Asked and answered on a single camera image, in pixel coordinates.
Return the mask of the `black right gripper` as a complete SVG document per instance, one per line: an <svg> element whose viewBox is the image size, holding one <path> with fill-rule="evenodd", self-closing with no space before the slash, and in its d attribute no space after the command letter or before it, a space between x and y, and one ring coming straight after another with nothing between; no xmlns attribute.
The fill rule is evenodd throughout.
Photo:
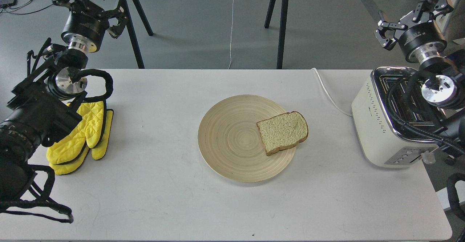
<svg viewBox="0 0 465 242"><path fill-rule="evenodd" d="M423 52L430 49L435 55L442 53L447 42L435 19L454 10L451 0L420 0L412 10L412 18L402 18L397 23L386 20L383 11L378 11L378 27L374 36L382 48L390 51L396 43L400 46L405 60L410 63L422 63L426 57Z"/></svg>

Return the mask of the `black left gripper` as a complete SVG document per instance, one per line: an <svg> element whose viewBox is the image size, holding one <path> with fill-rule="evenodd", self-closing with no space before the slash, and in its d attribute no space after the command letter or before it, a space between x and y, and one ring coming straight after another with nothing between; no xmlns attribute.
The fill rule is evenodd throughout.
<svg viewBox="0 0 465 242"><path fill-rule="evenodd" d="M117 39L123 33L129 18L122 5L115 9L104 11L98 5L83 6L85 0L52 0L56 6L70 9L68 20L64 26L61 38L65 43L70 43L75 36L87 39L88 52L94 53L100 50L105 31L112 38ZM116 25L110 25L109 20L117 20Z"/></svg>

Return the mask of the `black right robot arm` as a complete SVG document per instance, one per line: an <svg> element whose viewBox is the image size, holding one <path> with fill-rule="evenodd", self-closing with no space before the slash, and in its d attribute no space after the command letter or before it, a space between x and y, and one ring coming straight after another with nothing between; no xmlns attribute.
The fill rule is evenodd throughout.
<svg viewBox="0 0 465 242"><path fill-rule="evenodd" d="M379 11L374 34L382 48L398 45L420 68L394 81L383 104L394 125L434 142L453 165L464 156L464 50L444 57L447 47L436 19L453 11L451 0L420 0L396 22Z"/></svg>

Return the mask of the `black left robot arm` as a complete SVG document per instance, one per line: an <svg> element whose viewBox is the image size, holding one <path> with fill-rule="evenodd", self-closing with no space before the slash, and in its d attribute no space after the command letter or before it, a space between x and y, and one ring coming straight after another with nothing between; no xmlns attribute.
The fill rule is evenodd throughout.
<svg viewBox="0 0 465 242"><path fill-rule="evenodd" d="M52 0L66 7L69 17L61 38L48 38L35 55L28 52L27 77L12 90L7 107L13 113L1 122L1 213L33 215L29 209L48 207L65 219L39 214L61 223L74 221L72 210L51 197L55 181L50 166L28 161L39 146L50 147L68 136L82 121L81 103L105 101L113 93L113 78L105 71L87 69L88 53L97 52L104 35L118 38L128 15L124 0L104 10L91 0Z"/></svg>

